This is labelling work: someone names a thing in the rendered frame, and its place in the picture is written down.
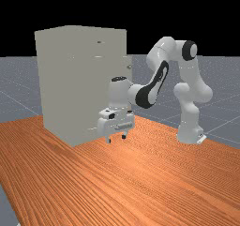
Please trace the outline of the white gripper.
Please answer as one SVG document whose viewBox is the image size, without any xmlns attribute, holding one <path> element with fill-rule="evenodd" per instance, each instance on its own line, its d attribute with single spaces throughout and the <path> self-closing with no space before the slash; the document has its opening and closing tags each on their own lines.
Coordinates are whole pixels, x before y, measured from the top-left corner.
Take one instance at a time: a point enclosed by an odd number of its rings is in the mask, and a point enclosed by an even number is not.
<svg viewBox="0 0 240 226">
<path fill-rule="evenodd" d="M 107 143 L 111 143 L 110 138 L 116 132 L 122 133 L 122 139 L 126 139 L 128 132 L 135 128 L 135 114 L 128 108 L 111 109 L 106 108 L 98 113 L 97 135 L 104 137 Z"/>
</svg>

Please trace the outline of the pale beige cabinet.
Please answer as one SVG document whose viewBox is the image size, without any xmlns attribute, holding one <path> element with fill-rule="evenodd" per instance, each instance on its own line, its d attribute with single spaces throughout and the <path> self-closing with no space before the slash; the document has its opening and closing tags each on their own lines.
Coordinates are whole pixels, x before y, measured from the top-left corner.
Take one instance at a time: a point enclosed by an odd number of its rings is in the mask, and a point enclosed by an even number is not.
<svg viewBox="0 0 240 226">
<path fill-rule="evenodd" d="M 95 140 L 111 79 L 131 77 L 127 31 L 66 25 L 35 41 L 44 127 L 71 146 Z"/>
</svg>

